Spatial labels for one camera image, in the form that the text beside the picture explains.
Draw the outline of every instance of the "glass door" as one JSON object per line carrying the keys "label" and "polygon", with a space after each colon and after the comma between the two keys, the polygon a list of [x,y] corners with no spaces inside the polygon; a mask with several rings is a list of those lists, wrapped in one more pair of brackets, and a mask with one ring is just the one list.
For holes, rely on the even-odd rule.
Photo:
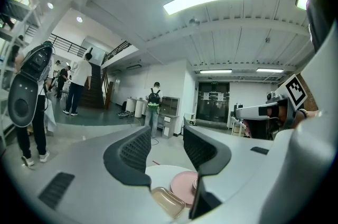
{"label": "glass door", "polygon": [[229,83],[200,82],[196,118],[227,123]]}

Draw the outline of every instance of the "staircase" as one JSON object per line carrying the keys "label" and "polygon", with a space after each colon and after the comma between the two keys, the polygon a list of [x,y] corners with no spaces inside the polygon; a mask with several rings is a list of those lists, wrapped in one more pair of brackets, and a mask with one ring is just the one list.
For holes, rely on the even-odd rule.
{"label": "staircase", "polygon": [[91,64],[91,84],[88,90],[88,80],[84,84],[79,106],[87,108],[104,109],[104,99],[101,85],[101,67]]}

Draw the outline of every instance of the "sneaker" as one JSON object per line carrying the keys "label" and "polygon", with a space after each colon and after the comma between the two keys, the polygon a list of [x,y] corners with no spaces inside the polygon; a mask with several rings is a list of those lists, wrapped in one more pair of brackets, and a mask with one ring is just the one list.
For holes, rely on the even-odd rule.
{"label": "sneaker", "polygon": [[27,166],[27,167],[31,167],[34,165],[34,161],[33,159],[30,157],[30,158],[26,158],[25,156],[21,156],[21,159],[22,161],[24,162],[24,164]]}
{"label": "sneaker", "polygon": [[46,151],[46,153],[44,155],[40,155],[39,156],[40,157],[40,162],[42,162],[42,163],[47,162],[48,156],[49,156],[49,151]]}

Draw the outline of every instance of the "black backpack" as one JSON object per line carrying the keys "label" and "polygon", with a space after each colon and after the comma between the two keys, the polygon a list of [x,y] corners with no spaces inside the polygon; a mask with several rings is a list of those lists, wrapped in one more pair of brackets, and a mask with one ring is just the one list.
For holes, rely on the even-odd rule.
{"label": "black backpack", "polygon": [[152,88],[152,93],[148,97],[148,107],[158,107],[159,106],[159,95],[158,93],[161,90],[158,90],[157,93],[154,93]]}

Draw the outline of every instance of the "pink plate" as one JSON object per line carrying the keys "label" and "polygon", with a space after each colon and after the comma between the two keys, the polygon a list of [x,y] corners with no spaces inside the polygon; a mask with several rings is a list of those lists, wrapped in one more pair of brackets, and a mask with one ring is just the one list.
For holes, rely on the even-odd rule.
{"label": "pink plate", "polygon": [[197,177],[198,173],[194,171],[184,171],[177,174],[171,181],[172,192],[186,204],[193,204],[195,195],[192,184]]}

